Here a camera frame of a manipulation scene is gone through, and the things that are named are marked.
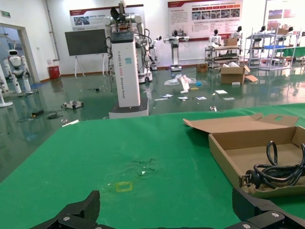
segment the plastic bag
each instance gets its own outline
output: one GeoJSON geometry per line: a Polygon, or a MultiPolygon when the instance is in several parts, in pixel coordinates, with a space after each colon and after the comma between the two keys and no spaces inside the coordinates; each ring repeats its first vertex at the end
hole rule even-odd
{"type": "MultiPolygon", "coordinates": [[[[165,81],[164,86],[172,86],[172,85],[180,84],[180,83],[179,83],[179,80],[178,80],[180,77],[182,77],[182,75],[181,75],[181,74],[178,74],[178,75],[175,76],[174,79],[165,81]]],[[[188,82],[189,84],[195,84],[195,83],[197,82],[197,80],[196,80],[195,78],[188,78],[188,77],[187,77],[187,82],[188,82]]]]}

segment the screw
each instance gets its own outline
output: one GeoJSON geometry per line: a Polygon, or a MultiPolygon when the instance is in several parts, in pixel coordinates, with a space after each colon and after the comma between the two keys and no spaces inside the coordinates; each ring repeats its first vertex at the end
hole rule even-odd
{"type": "Polygon", "coordinates": [[[248,225],[248,224],[243,224],[243,227],[246,228],[246,229],[250,229],[251,228],[250,225],[248,225]]]}

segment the red trash can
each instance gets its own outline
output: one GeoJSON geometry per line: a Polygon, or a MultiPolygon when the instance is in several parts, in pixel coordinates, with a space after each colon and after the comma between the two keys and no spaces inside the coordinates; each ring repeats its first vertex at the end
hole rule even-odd
{"type": "Polygon", "coordinates": [[[51,80],[58,79],[61,76],[61,73],[59,72],[59,66],[48,67],[48,69],[51,80]]]}

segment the cardboard box on floor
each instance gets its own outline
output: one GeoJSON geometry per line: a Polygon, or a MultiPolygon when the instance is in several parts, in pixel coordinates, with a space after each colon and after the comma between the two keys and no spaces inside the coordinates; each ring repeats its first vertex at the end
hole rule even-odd
{"type": "Polygon", "coordinates": [[[244,80],[250,80],[251,82],[258,81],[258,79],[253,75],[246,75],[249,73],[250,69],[248,66],[240,66],[240,67],[231,67],[226,68],[222,67],[220,69],[221,73],[221,83],[232,84],[232,83],[240,83],[243,84],[244,80]]]}
{"type": "Polygon", "coordinates": [[[224,39],[225,46],[237,46],[237,38],[224,39]]]}
{"type": "Polygon", "coordinates": [[[305,129],[294,126],[297,120],[295,116],[254,114],[197,121],[184,119],[184,122],[209,133],[210,151],[234,187],[241,187],[254,197],[269,198],[305,193],[305,177],[295,186],[272,189],[261,185],[255,189],[255,185],[246,185],[245,176],[256,164],[270,165],[266,156],[269,141],[276,143],[280,166],[301,163],[300,145],[305,143],[305,129]]]}

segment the green table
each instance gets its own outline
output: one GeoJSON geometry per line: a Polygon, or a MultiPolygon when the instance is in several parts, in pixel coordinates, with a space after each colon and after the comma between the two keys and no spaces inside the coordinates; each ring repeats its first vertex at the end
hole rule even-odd
{"type": "MultiPolygon", "coordinates": [[[[283,49],[282,50],[283,53],[283,57],[287,57],[287,56],[293,56],[294,54],[294,48],[291,49],[283,49]]],[[[305,56],[305,47],[296,47],[295,48],[295,57],[302,57],[305,56]]]]}
{"type": "MultiPolygon", "coordinates": [[[[239,219],[232,186],[209,152],[207,134],[182,119],[298,115],[305,104],[83,121],[58,130],[2,184],[1,228],[25,229],[66,204],[101,192],[98,222],[114,228],[224,228],[239,219]]],[[[305,218],[305,197],[272,199],[305,218]]]]}

